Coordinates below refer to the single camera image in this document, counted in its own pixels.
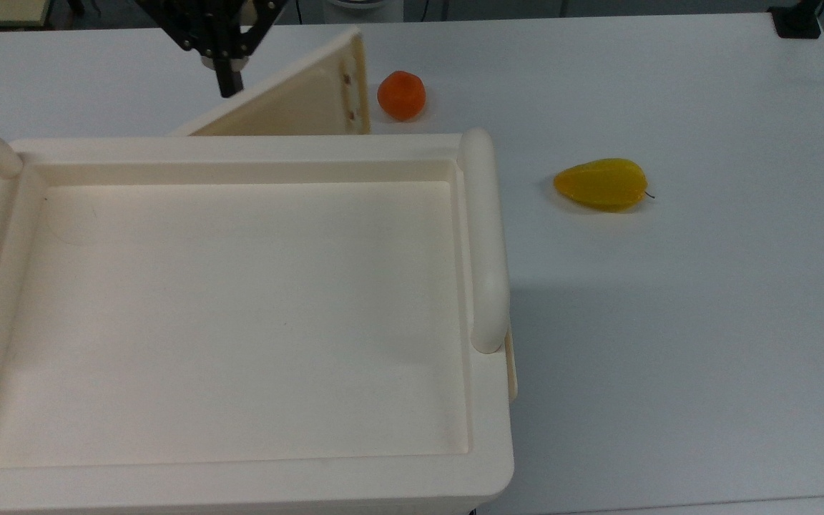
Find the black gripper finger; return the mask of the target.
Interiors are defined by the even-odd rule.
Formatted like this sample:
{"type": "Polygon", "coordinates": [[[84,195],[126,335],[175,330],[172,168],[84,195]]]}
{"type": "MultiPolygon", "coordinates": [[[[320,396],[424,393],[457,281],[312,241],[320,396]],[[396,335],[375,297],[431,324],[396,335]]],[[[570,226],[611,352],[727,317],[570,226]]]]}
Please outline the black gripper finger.
{"type": "Polygon", "coordinates": [[[242,91],[243,68],[287,5],[288,1],[240,1],[233,12],[230,97],[242,91]]]}
{"type": "Polygon", "coordinates": [[[137,1],[181,49],[195,50],[215,72],[220,95],[232,96],[231,13],[225,1],[137,1]]]}

